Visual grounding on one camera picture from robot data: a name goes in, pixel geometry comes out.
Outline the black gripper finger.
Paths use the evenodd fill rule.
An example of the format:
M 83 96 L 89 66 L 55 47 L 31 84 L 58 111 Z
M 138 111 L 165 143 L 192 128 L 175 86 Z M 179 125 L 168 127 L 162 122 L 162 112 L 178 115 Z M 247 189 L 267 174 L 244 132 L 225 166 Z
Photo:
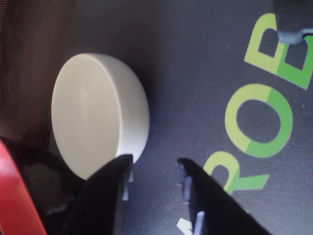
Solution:
M 177 163 L 177 184 L 189 207 L 193 234 L 269 234 L 198 164 L 188 158 L 179 158 Z
M 133 182 L 133 156 L 121 155 L 84 183 L 62 228 L 63 235 L 120 235 L 123 203 Z

